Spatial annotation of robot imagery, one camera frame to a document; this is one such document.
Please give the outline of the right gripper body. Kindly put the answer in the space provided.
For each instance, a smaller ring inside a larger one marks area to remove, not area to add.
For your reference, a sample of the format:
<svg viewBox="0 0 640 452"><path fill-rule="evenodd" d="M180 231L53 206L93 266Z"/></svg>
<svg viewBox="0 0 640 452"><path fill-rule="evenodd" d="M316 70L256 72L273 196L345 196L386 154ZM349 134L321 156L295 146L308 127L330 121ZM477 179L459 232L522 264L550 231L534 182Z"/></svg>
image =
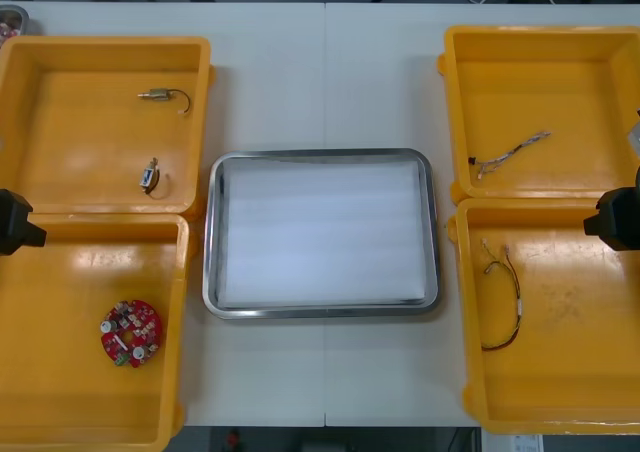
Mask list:
<svg viewBox="0 0 640 452"><path fill-rule="evenodd" d="M639 172L633 186L606 192L598 206L599 238L613 250L638 250Z"/></svg>

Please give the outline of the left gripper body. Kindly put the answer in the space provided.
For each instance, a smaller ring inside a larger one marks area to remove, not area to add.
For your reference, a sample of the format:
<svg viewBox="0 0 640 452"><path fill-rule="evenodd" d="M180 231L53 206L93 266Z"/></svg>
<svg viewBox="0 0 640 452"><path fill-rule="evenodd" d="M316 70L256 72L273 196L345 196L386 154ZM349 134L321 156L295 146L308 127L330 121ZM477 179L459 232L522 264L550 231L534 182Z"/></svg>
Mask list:
<svg viewBox="0 0 640 452"><path fill-rule="evenodd" d="M28 244L31 205L8 189L1 190L1 255L9 256Z"/></svg>

